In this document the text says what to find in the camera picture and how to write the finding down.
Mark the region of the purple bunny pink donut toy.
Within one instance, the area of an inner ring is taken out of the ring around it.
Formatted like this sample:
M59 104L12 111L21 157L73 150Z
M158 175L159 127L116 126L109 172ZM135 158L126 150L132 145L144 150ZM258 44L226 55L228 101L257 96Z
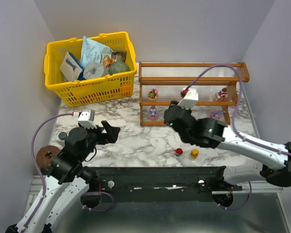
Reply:
M147 116L150 120L156 120L159 117L158 110L156 106L152 105L147 113Z

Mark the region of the red haired figure toy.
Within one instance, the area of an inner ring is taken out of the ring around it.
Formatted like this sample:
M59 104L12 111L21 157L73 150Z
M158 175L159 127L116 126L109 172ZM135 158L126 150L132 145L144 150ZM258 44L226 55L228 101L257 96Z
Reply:
M181 148L177 148L174 150L176 156L181 156L183 154L183 150Z

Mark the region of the purple bunny pink cup toy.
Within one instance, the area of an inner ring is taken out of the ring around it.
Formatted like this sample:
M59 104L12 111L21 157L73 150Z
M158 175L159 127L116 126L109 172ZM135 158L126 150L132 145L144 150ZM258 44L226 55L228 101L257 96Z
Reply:
M225 114L226 112L224 110L213 110L210 111L210 118L219 120L219 121L225 121Z

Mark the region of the yellow haired figure toy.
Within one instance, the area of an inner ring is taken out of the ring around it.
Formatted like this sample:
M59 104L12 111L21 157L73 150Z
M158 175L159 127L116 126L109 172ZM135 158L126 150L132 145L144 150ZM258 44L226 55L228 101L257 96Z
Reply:
M197 149L191 150L191 157L193 159L196 159L198 156L199 156L199 150Z

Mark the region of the pink bear strawberry donut toy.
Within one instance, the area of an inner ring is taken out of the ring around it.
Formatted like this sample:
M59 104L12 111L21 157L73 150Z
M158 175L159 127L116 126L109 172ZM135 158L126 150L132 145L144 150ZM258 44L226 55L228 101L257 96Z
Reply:
M158 99L159 93L158 93L158 89L156 88L152 88L147 95L147 98L149 100L155 101Z

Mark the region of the pink bear cake slice toy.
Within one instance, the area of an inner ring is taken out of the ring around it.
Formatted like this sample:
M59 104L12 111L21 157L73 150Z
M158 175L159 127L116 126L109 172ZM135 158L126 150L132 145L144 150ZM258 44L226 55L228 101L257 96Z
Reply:
M215 94L217 101L226 101L228 98L227 88L222 88L219 92Z

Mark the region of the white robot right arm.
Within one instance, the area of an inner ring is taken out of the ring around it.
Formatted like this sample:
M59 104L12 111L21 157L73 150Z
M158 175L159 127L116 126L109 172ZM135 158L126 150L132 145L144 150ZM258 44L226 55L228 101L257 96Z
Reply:
M234 132L229 125L212 118L195 119L191 110L181 108L175 101L165 110L163 118L183 143L228 150L253 160L246 165L226 167L222 174L224 182L235 185L266 181L279 187L291 186L291 142L275 144Z

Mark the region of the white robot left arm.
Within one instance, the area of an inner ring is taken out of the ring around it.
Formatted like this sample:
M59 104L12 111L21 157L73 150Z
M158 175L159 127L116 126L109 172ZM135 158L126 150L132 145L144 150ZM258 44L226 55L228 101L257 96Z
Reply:
M97 182L97 173L83 166L83 161L97 145L114 144L119 132L119 127L102 121L102 126L86 128L80 125L61 135L64 147L52 159L38 197L22 220L9 226L6 232L53 232L59 218L89 190L90 183Z

